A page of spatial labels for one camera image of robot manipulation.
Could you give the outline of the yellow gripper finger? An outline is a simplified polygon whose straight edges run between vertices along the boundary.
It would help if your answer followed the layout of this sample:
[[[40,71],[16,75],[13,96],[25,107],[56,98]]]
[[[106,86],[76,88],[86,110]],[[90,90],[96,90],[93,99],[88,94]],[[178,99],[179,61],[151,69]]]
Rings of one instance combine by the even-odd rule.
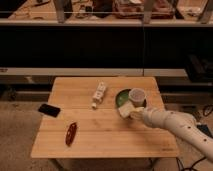
[[[140,114],[144,111],[144,109],[145,109],[145,107],[137,107],[137,108],[134,109],[133,113],[137,113],[137,114],[139,113]]]

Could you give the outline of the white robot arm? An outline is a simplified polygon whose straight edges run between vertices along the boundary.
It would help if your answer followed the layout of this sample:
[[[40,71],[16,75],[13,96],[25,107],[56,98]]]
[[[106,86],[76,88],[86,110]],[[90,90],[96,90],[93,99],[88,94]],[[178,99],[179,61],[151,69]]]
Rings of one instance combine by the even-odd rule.
[[[138,107],[130,112],[130,116],[142,121],[148,127],[171,132],[192,145],[213,163],[213,138],[197,128],[196,119],[191,114],[154,107]]]

